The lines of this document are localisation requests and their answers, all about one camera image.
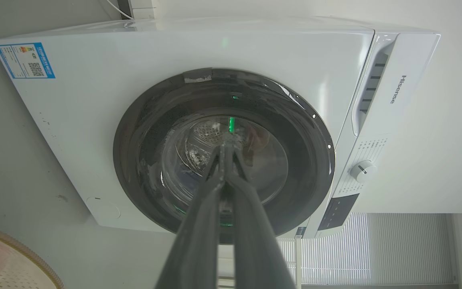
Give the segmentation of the cream woven laundry basket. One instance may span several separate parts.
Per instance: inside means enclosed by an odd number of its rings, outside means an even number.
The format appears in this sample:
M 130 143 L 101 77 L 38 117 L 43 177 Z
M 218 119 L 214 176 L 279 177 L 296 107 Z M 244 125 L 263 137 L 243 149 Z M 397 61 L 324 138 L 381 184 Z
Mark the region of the cream woven laundry basket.
M 30 248 L 0 232 L 0 289 L 65 289 L 55 271 Z

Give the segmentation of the white window blind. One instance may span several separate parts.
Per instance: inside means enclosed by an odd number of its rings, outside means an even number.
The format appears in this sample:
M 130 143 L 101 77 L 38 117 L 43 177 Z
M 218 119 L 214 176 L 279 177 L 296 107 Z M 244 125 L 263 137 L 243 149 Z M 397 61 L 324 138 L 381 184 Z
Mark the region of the white window blind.
M 451 228 L 445 214 L 352 213 L 324 238 L 279 238 L 292 278 L 308 285 L 420 285 L 457 283 Z

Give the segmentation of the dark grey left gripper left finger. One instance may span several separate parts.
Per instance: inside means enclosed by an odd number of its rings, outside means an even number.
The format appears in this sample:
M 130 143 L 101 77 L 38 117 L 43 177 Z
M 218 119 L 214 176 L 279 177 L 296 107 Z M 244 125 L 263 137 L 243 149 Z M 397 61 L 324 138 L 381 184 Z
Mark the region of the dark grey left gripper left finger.
M 224 146 L 213 150 L 154 289 L 217 289 L 224 157 Z

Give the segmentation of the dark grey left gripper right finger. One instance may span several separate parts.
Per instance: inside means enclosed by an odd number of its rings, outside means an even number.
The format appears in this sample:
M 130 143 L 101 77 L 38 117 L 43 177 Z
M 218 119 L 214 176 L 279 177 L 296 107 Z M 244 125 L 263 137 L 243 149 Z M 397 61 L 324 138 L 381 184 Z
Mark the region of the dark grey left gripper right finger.
M 224 199 L 231 205 L 236 289 L 296 289 L 270 220 L 238 150 L 224 145 Z

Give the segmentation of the white washing machine dial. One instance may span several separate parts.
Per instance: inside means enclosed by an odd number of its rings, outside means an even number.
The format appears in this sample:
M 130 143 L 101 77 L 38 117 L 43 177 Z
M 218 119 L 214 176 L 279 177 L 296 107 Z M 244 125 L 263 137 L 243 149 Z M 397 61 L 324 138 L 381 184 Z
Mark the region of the white washing machine dial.
M 350 175 L 358 183 L 367 183 L 377 174 L 378 167 L 371 160 L 364 160 L 356 163 L 350 170 Z

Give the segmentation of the blue energy label sticker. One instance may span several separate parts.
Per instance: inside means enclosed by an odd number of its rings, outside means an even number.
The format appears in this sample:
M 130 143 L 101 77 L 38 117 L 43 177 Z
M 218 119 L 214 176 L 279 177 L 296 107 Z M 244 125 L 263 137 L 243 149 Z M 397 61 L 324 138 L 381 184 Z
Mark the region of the blue energy label sticker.
M 42 43 L 0 45 L 0 58 L 12 79 L 55 79 Z

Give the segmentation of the round dark washing machine door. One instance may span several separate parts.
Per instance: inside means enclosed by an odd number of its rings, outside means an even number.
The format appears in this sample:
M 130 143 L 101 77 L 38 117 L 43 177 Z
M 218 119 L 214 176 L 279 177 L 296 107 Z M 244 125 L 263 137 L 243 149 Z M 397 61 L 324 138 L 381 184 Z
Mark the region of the round dark washing machine door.
M 321 205 L 335 172 L 328 128 L 293 90 L 248 71 L 202 68 L 149 88 L 121 118 L 114 168 L 130 201 L 176 233 L 213 150 L 227 136 L 275 236 L 296 229 Z

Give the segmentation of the white Hisense washing machine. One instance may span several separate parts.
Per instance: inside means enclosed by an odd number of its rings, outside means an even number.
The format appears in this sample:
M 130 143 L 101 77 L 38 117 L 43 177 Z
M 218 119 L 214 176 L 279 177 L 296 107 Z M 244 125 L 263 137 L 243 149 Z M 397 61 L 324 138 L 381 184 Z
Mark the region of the white Hisense washing machine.
M 344 18 L 214 17 L 83 24 L 0 45 L 44 46 L 56 78 L 12 82 L 97 223 L 112 228 L 169 232 L 130 201 L 114 168 L 118 125 L 141 94 L 202 68 L 248 71 L 293 90 L 326 125 L 335 172 L 316 211 L 278 237 L 317 238 L 350 216 L 366 184 L 350 170 L 364 160 L 378 167 L 440 38 Z

